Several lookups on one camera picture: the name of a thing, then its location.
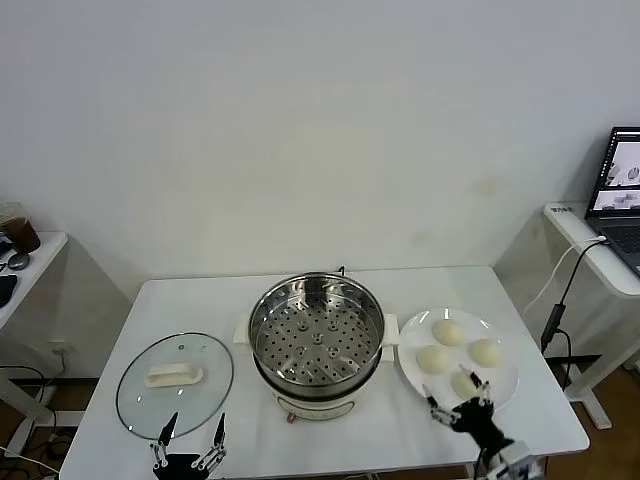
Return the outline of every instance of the table leg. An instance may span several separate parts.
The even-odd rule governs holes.
[[[640,362],[640,350],[638,350],[635,355],[632,355],[631,358],[622,365],[625,370],[633,370],[634,368],[639,368],[638,362]]]
[[[47,421],[52,416],[49,409],[16,386],[2,371],[0,371],[0,399],[31,420]]]
[[[37,397],[40,398],[42,394],[42,405],[47,405],[53,394],[56,392],[56,387],[43,387],[38,391]],[[46,409],[48,417],[44,419],[33,419],[27,417],[20,422],[18,428],[9,439],[7,448],[15,453],[22,453],[24,446],[29,441],[29,437],[33,430],[38,427],[53,427],[54,417],[50,410]],[[77,410],[57,410],[56,411],[56,428],[60,427],[78,427],[82,420],[83,411]],[[4,456],[7,458],[15,458],[13,453],[5,452]]]
[[[574,379],[577,381],[581,377],[580,369],[575,365],[571,365],[569,369],[569,378],[573,382]],[[606,430],[612,427],[611,420],[607,416],[607,412],[604,411],[602,405],[598,401],[598,398],[591,390],[587,390],[582,395],[575,397],[571,396],[569,393],[565,391],[565,395],[567,396],[567,400],[569,402],[580,402],[584,406],[584,409],[591,417],[591,421],[595,425],[598,430]]]
[[[584,395],[638,350],[640,350],[639,338],[635,338],[627,348],[620,348],[619,345],[609,346],[597,362],[577,376],[575,381],[571,382],[565,393],[568,397]]]

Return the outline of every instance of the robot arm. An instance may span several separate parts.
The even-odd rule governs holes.
[[[474,372],[462,366],[461,368],[479,389],[479,395],[453,410],[447,410],[438,405],[427,386],[422,385],[431,416],[454,432],[471,435],[482,452],[482,462],[488,472],[487,479],[542,479],[543,473],[526,444],[507,438],[493,423],[494,405],[489,382],[483,383]]]
[[[220,465],[227,454],[224,447],[224,413],[218,422],[218,428],[213,438],[213,444],[202,455],[197,453],[167,454],[167,447],[173,437],[173,431],[178,420],[178,412],[174,413],[160,432],[158,441],[150,444],[155,463],[153,473],[158,480],[206,480]]]

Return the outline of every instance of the stainless steel steamer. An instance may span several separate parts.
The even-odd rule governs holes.
[[[262,296],[248,334],[258,371],[274,390],[304,404],[335,403],[377,368],[384,328],[382,309],[365,287],[307,273]]]

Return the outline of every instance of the wooden floor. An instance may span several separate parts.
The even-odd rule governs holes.
[[[52,406],[60,410],[84,409],[93,387],[60,387],[52,400]],[[551,480],[637,480],[640,479],[640,375],[616,370],[596,388],[596,395],[607,411],[613,428],[596,430],[580,405],[574,406],[578,418],[591,439],[591,447],[576,455],[557,456],[550,459],[547,479]],[[11,433],[21,420],[21,415],[0,401],[0,445],[6,446]],[[38,429],[32,435],[29,446],[37,446],[51,434],[51,429]],[[39,458],[44,447],[29,452]],[[47,461],[54,468],[62,461]],[[26,470],[7,474],[6,468]],[[424,469],[381,473],[382,480],[452,480],[465,478],[461,467]],[[26,461],[11,459],[0,461],[0,480],[36,480],[38,469]],[[322,477],[324,480],[344,477]]]

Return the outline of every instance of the white table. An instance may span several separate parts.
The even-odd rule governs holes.
[[[2,275],[16,275],[18,283],[13,291],[13,295],[9,303],[0,308],[0,329],[2,329],[11,315],[16,311],[18,306],[23,302],[27,294],[31,291],[40,276],[44,273],[53,259],[58,255],[62,247],[67,243],[67,235],[63,232],[38,232],[40,237],[40,247],[29,254],[31,261],[24,270],[13,272],[9,268],[5,268]],[[0,258],[0,263],[6,262],[15,252],[11,250]],[[55,387],[47,387],[42,392],[42,403],[38,403],[33,397],[24,392],[21,388],[14,385],[7,378],[6,373],[0,369],[0,398],[6,403],[23,413],[25,418],[18,426],[13,437],[7,446],[14,452],[20,452],[24,447],[29,433],[34,426],[51,425],[52,413],[46,408],[47,403],[53,396]],[[58,415],[59,426],[77,426],[82,417],[82,412],[56,412]]]
[[[545,206],[544,214],[565,239],[574,244],[596,236],[584,221],[586,209],[586,203],[550,203]],[[576,251],[580,253],[587,246],[583,243],[576,247]],[[611,293],[621,298],[640,299],[640,278],[609,247],[594,247],[584,258]],[[640,350],[640,330],[636,329],[636,332],[636,335],[622,339],[616,337],[604,348],[600,359],[584,372],[581,373],[575,365],[569,370],[571,385],[565,391],[567,398],[571,402],[581,402],[599,429],[611,428],[611,421],[593,388]]]
[[[537,455],[584,450],[589,438],[489,267],[426,268],[351,274],[400,324],[428,306],[474,312],[512,338],[520,385],[495,415],[509,436]],[[285,477],[420,468],[472,462],[478,449],[427,415],[425,401],[395,364],[382,363],[356,408],[327,422],[286,422],[259,377],[246,346],[233,343],[238,321],[283,276],[153,280],[144,284],[107,362],[62,468],[62,480],[149,479],[149,442],[120,424],[118,382],[151,343],[176,332],[200,331],[230,349],[236,376],[222,410],[228,456],[214,476]],[[172,441],[171,452],[203,452],[219,415]]]

